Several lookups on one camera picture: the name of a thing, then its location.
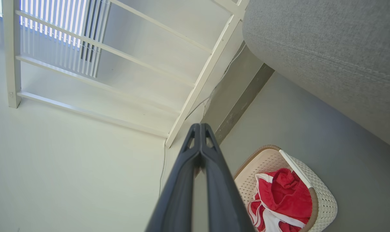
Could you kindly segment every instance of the white post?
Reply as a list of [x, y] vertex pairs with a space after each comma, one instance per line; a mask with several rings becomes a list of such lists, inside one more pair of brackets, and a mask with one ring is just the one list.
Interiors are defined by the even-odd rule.
[[17, 93], [22, 88], [20, 60], [15, 59], [20, 55], [20, 16], [15, 14], [17, 9], [20, 9], [20, 0], [3, 1], [7, 96], [9, 107], [15, 109], [20, 104], [21, 97]]

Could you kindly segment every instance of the gray sofa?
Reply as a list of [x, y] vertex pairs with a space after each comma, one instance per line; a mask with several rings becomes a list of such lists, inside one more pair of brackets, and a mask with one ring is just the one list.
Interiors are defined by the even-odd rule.
[[268, 66], [390, 144], [390, 0], [251, 0], [243, 34]]

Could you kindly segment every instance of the red fabric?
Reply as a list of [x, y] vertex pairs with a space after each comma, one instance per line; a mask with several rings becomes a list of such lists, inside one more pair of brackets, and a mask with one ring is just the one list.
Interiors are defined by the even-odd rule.
[[[259, 179], [255, 201], [249, 204], [252, 211], [256, 212], [255, 216], [260, 217], [255, 220], [254, 226], [259, 231], [263, 231], [265, 228], [262, 218], [262, 212], [265, 208], [258, 200], [263, 201], [270, 210], [300, 220], [304, 224], [308, 223], [313, 203], [307, 186], [298, 175], [294, 172], [291, 173], [289, 169], [279, 169], [276, 172], [266, 174], [273, 177], [273, 182], [269, 183], [264, 179]], [[282, 232], [298, 232], [301, 229], [284, 222], [279, 222], [279, 227]]]

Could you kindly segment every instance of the gray floor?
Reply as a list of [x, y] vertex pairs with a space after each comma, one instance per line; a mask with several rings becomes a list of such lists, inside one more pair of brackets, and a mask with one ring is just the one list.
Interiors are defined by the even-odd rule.
[[[220, 147], [234, 173], [266, 144], [306, 163], [335, 196], [325, 232], [390, 231], [390, 146], [277, 72]], [[194, 231], [207, 231], [204, 175], [194, 201]]]

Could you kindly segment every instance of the white railing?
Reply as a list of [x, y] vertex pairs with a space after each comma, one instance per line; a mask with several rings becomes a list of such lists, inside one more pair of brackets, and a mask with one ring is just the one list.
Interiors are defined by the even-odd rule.
[[[150, 65], [148, 63], [145, 63], [144, 61], [139, 60], [138, 58], [133, 57], [130, 54], [127, 54], [125, 52], [122, 52], [120, 50], [117, 50], [111, 46], [108, 46], [108, 45], [102, 43], [102, 39], [99, 38], [100, 36], [102, 36], [102, 34], [100, 36], [98, 36], [98, 39], [96, 39], [96, 38], [94, 39], [90, 36], [85, 36], [81, 32], [77, 31], [76, 29], [73, 29], [71, 26], [68, 26], [70, 24], [63, 23], [63, 22], [65, 22], [65, 20], [63, 18], [60, 19], [60, 21], [58, 19], [54, 20], [53, 17], [51, 20], [48, 20], [48, 17], [42, 16], [42, 13], [40, 13], [40, 15], [39, 15], [39, 12], [41, 12], [41, 10], [40, 11], [37, 10], [38, 13], [36, 13], [36, 10], [29, 11], [29, 12], [27, 10], [25, 10], [25, 11], [22, 10], [23, 8], [21, 8], [20, 0], [5, 1], [3, 3], [3, 11], [5, 13], [5, 18], [4, 18], [4, 23], [5, 23], [5, 55], [6, 55], [6, 78], [7, 78], [7, 86], [8, 86], [9, 106], [13, 107], [13, 108], [17, 108], [20, 101], [21, 101], [21, 97], [36, 100], [39, 102], [43, 102], [43, 103], [47, 103], [49, 105], [59, 107], [61, 109], [69, 110], [72, 112], [77, 112], [77, 113], [87, 115], [87, 116], [90, 116], [90, 117], [93, 117], [96, 119], [115, 123], [117, 125], [125, 126], [128, 128], [133, 128], [136, 130], [140, 130], [140, 131], [148, 132], [148, 133], [151, 133], [154, 135], [165, 137], [167, 139], [166, 146], [170, 147], [170, 145], [172, 144], [174, 138], [176, 137], [179, 129], [181, 128], [186, 116], [188, 115], [191, 107], [195, 103], [196, 98], [198, 97], [199, 93], [201, 92], [201, 89], [204, 86], [207, 78], [210, 76], [213, 67], [217, 63], [226, 44], [228, 43], [229, 38], [231, 37], [231, 35], [235, 31], [235, 28], [237, 27], [238, 23], [240, 21], [242, 21], [242, 19], [244, 17], [246, 6], [248, 5], [248, 0], [239, 0], [238, 3], [234, 3], [231, 0], [214, 0], [214, 2], [217, 3], [217, 5], [221, 6], [223, 9], [226, 9], [227, 11], [229, 11], [231, 13], [231, 16], [228, 19], [225, 27], [223, 28], [217, 42], [215, 43], [214, 48], [209, 49], [208, 47], [203, 46], [202, 44], [192, 40], [191, 38], [186, 37], [185, 35], [177, 32], [177, 31], [173, 30], [172, 28], [169, 28], [168, 26], [158, 22], [157, 20], [150, 18], [149, 16], [125, 5], [124, 3], [121, 3], [118, 0], [108, 0], [108, 2], [103, 1], [103, 3], [105, 3], [105, 4], [111, 3], [111, 4], [115, 4], [117, 6], [120, 6], [123, 9], [125, 9], [131, 13], [134, 13], [135, 15], [137, 15], [143, 19], [146, 19], [149, 22], [159, 26], [160, 28], [164, 29], [165, 31], [167, 31], [167, 32], [179, 37], [179, 38], [182, 38], [183, 40], [187, 41], [188, 43], [193, 44], [194, 46], [197, 46], [200, 49], [210, 53], [210, 56], [207, 59], [201, 73], [198, 75], [197, 80], [195, 82], [190, 82], [186, 78], [174, 75], [167, 70], [164, 70], [164, 69], [155, 67], [153, 65]], [[42, 62], [41, 60], [35, 59], [33, 57], [28, 57], [25, 54], [21, 54], [21, 40], [20, 40], [20, 38], [21, 37], [23, 39], [25, 38], [25, 30], [22, 31], [22, 34], [24, 34], [24, 35], [21, 35], [21, 30], [20, 30], [20, 22], [22, 21], [21, 19], [24, 19], [25, 24], [27, 22], [29, 22], [29, 25], [30, 25], [29, 27], [31, 28], [31, 30], [33, 30], [33, 28], [34, 28], [34, 30], [36, 31], [36, 28], [37, 28], [37, 32], [38, 32], [37, 36], [38, 37], [41, 37], [42, 34], [44, 35], [45, 33], [43, 33], [43, 32], [44, 31], [47, 32], [48, 30], [49, 30], [49, 37], [50, 37], [51, 31], [54, 30], [55, 34], [52, 37], [55, 37], [56, 39], [58, 38], [62, 44], [67, 44], [66, 46], [63, 46], [63, 47], [65, 47], [63, 50], [62, 49], [60, 50], [61, 54], [62, 53], [66, 54], [68, 52], [67, 48], [69, 48], [69, 47], [70, 47], [70, 49], [69, 49], [70, 51], [72, 51], [72, 50], [76, 51], [76, 49], [72, 49], [72, 47], [76, 48], [79, 46], [78, 48], [81, 49], [82, 47], [80, 46], [80, 44], [82, 44], [82, 45], [88, 44], [88, 46], [86, 46], [86, 49], [90, 46], [98, 48], [98, 49], [96, 49], [96, 51], [94, 51], [94, 52], [96, 52], [97, 55], [99, 54], [100, 49], [106, 50], [110, 53], [113, 53], [115, 55], [123, 57], [124, 59], [127, 59], [127, 60], [134, 62], [134, 63], [137, 63], [145, 68], [148, 68], [148, 69], [151, 69], [155, 72], [158, 72], [158, 73], [162, 74], [165, 78], [170, 78], [174, 81], [182, 82], [182, 83], [192, 87], [193, 89], [190, 92], [189, 96], [186, 98], [185, 104], [183, 105], [182, 109], [179, 112], [176, 112], [176, 110], [171, 109], [170, 107], [165, 106], [163, 104], [159, 104], [159, 103], [156, 103], [154, 101], [142, 99], [139, 97], [130, 96], [126, 93], [123, 93], [122, 91], [117, 90], [114, 87], [111, 87], [111, 86], [102, 84], [100, 82], [94, 81], [92, 79], [83, 77], [82, 75], [76, 74], [75, 72], [71, 72], [70, 70], [68, 71], [68, 70], [59, 68], [58, 66], [63, 66], [63, 67], [67, 66], [69, 68], [72, 68], [72, 70], [76, 69], [77, 72], [80, 72], [80, 70], [82, 70], [81, 73], [83, 73], [83, 70], [85, 69], [84, 64], [78, 63], [76, 68], [75, 68], [74, 66], [76, 65], [76, 62], [71, 61], [70, 56], [69, 56], [69, 60], [66, 60], [67, 56], [61, 56], [60, 58], [59, 57], [57, 58], [54, 54], [53, 58], [55, 59], [56, 66]], [[152, 128], [149, 128], [145, 125], [138, 125], [138, 124], [127, 122], [127, 121], [113, 119], [113, 118], [105, 116], [105, 115], [101, 115], [98, 113], [83, 110], [83, 109], [80, 109], [78, 107], [73, 107], [73, 106], [58, 102], [58, 101], [53, 101], [51, 99], [47, 99], [47, 98], [37, 96], [37, 95], [31, 94], [31, 93], [22, 92], [21, 91], [20, 61], [27, 62], [27, 63], [33, 64], [33, 65], [36, 65], [36, 66], [39, 66], [39, 67], [42, 67], [42, 68], [45, 68], [45, 69], [48, 69], [48, 70], [51, 70], [54, 72], [59, 72], [63, 75], [69, 76], [69, 77], [74, 78], [74, 79], [79, 80], [79, 81], [82, 81], [82, 82], [89, 84], [91, 86], [104, 89], [104, 90], [112, 92], [114, 94], [118, 94], [119, 96], [124, 97], [126, 100], [129, 100], [129, 101], [137, 102], [139, 104], [152, 105], [152, 106], [155, 106], [159, 109], [169, 111], [172, 113], [176, 113], [177, 118], [176, 118], [175, 123], [173, 124], [170, 132], [164, 133], [164, 132], [160, 132], [160, 131], [154, 130]], [[96, 70], [95, 71], [89, 70], [87, 72], [89, 74], [91, 72], [96, 73]]]

